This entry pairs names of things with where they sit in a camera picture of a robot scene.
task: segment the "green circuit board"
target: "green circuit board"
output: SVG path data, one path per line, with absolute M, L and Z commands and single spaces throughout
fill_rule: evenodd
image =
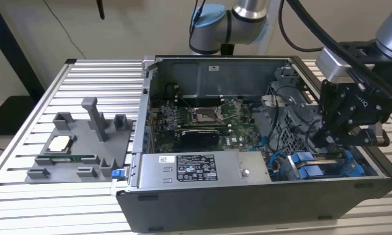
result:
M 243 100 L 226 99 L 224 104 L 218 107 L 194 107 L 194 109 L 182 107 L 176 110 L 178 120 L 175 121 L 179 125 L 175 130 L 169 128 L 156 131 L 156 152 L 224 151 L 227 149 L 250 151 L 252 146 L 260 143 L 260 132 L 251 117 L 248 104 L 243 104 Z M 198 149 L 175 148 L 180 132 L 195 129 L 219 131 L 218 145 Z

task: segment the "blue cable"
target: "blue cable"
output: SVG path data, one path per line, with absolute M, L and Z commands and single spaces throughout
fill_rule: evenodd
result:
M 274 153 L 272 157 L 270 158 L 267 168 L 270 168 L 270 166 L 272 165 L 272 163 L 275 161 L 275 158 L 278 157 L 279 153 L 280 153 L 280 150 Z
M 267 145 L 267 137 L 266 136 L 262 136 L 262 145 L 254 145 L 248 151 L 252 152 L 255 150 L 255 148 L 262 148 Z

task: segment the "aluminum extrusion table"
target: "aluminum extrusion table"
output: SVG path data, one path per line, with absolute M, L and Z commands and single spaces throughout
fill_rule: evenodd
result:
M 314 60 L 304 60 L 314 74 L 323 74 Z M 107 118 L 127 114 L 136 119 L 141 93 L 140 60 L 77 60 L 65 64 L 37 107 L 0 157 L 0 235 L 123 234 L 133 235 L 111 195 L 111 183 L 24 183 L 27 169 L 53 130 L 57 112 L 87 119 L 85 96 L 99 98 Z M 392 161 L 392 117 L 384 124 L 391 139 L 382 151 Z M 190 231 L 183 234 L 368 235 L 392 234 L 392 192 L 360 203 L 339 220 Z

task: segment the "black pole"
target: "black pole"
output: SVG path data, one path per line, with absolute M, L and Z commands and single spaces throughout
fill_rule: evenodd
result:
M 11 96 L 0 106 L 0 135 L 13 135 L 44 95 L 44 88 L 0 13 L 0 50 L 29 96 Z
M 44 88 L 40 84 L 39 78 L 33 72 L 27 57 L 20 49 L 13 34 L 7 26 L 3 15 L 0 13 L 0 50 L 24 84 L 28 93 L 35 101 L 39 102 L 44 95 Z

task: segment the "robotic arm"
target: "robotic arm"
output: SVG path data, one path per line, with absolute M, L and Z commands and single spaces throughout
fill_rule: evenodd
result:
M 326 147 L 332 141 L 355 146 L 388 146 L 390 138 L 382 123 L 392 113 L 392 13 L 375 40 L 336 43 L 299 1 L 290 0 L 288 3 L 327 47 L 316 61 L 330 79 L 322 85 L 319 114 L 323 126 L 312 142 L 316 147 Z M 370 128 L 352 134 L 352 129 L 363 125 Z
M 263 30 L 266 13 L 266 0 L 239 0 L 232 10 L 222 4 L 204 5 L 203 1 L 192 18 L 194 54 L 215 54 L 222 44 L 250 44 Z

